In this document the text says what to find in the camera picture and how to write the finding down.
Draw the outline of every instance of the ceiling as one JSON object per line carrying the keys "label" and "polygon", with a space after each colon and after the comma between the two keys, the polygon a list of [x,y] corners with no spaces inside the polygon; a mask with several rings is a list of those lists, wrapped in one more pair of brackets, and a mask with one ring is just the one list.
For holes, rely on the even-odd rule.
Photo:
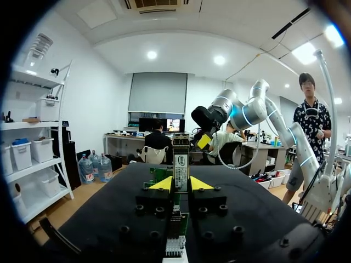
{"label": "ceiling", "polygon": [[[346,102],[351,99],[347,85],[351,78],[346,50],[333,49],[322,34],[328,21],[312,10],[286,33],[271,38],[306,8],[299,0],[189,0],[175,12],[140,14],[127,9],[124,0],[62,0],[55,11],[123,73],[187,72],[226,79],[257,53],[281,41],[269,55],[261,55],[231,81],[262,77],[277,95],[300,102],[302,94],[293,92],[298,84],[296,74],[309,72],[316,80],[319,96],[329,102],[318,62],[304,66],[291,54],[294,48],[311,41],[316,49],[322,49],[335,96],[343,99],[338,111],[349,114]],[[154,61],[145,56],[150,49],[158,52]],[[224,66],[213,63],[217,54],[226,58]]]}

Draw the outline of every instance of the man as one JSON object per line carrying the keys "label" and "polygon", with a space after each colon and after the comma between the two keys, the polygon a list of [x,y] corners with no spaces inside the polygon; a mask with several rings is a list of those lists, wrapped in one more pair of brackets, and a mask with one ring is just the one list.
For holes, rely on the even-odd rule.
{"label": "man", "polygon": [[[241,137],[234,134],[233,132],[235,132],[235,129],[231,125],[230,121],[227,123],[227,127],[225,128],[225,131],[217,132],[219,150],[222,149],[227,142],[233,142],[233,141],[245,142],[246,141],[243,131],[241,131]],[[208,148],[208,150],[210,151],[210,155],[213,157],[217,157],[218,150],[217,150],[216,133],[213,134],[213,139],[212,141],[210,141],[209,146],[210,147]]]}
{"label": "man", "polygon": [[[298,122],[319,162],[324,160],[323,143],[325,138],[331,137],[331,121],[327,108],[318,102],[314,96],[316,90],[313,77],[308,73],[302,73],[299,77],[300,88],[305,95],[305,101],[295,109],[294,122]],[[303,174],[298,161],[292,166],[291,175],[286,185],[287,191],[283,202],[288,204],[295,192],[303,182]]]}
{"label": "man", "polygon": [[166,152],[166,164],[173,162],[173,145],[169,137],[162,133],[163,125],[159,119],[154,121],[153,132],[145,137],[145,146],[161,150],[168,146]]}

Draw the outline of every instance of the person sitting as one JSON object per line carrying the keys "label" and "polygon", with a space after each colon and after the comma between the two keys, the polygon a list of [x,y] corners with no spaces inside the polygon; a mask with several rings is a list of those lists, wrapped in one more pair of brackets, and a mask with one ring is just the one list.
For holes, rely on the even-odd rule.
{"label": "person sitting", "polygon": [[165,136],[163,131],[162,122],[159,119],[154,121],[152,126],[152,133],[145,137],[145,146],[151,147],[157,150],[164,149],[168,146],[166,151],[166,164],[172,164],[173,162],[173,145],[169,137]]}
{"label": "person sitting", "polygon": [[240,131],[241,133],[241,137],[234,134],[235,129],[234,127],[231,125],[230,121],[227,123],[227,127],[225,127],[225,131],[218,131],[217,133],[213,134],[213,139],[212,141],[210,141],[209,143],[209,154],[216,158],[218,156],[218,151],[220,151],[220,149],[223,148],[223,146],[227,143],[227,142],[245,142],[246,141],[246,137],[243,133],[243,131]]}

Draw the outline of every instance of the computer monitor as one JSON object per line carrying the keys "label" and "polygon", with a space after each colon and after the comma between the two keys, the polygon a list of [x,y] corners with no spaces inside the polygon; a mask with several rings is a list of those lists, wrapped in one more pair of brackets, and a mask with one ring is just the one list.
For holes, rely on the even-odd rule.
{"label": "computer monitor", "polygon": [[170,133],[183,133],[185,129],[184,119],[166,119],[166,131]]}
{"label": "computer monitor", "polygon": [[154,125],[155,119],[152,118],[139,118],[139,131],[146,132],[152,131],[152,126]]}

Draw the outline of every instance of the man with glasses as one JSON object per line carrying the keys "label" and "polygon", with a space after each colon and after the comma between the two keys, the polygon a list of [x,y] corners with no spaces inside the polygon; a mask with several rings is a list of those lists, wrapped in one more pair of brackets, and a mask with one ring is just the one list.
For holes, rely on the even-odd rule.
{"label": "man with glasses", "polygon": [[[316,87],[314,79],[310,74],[302,73],[299,77],[299,83],[305,95],[305,101],[296,108],[293,121],[301,125],[319,164],[322,164],[324,160],[323,143],[325,138],[331,137],[329,111],[314,96]],[[286,204],[290,202],[302,182],[303,174],[298,161],[295,160],[289,181],[286,185],[287,191],[283,202]]]}

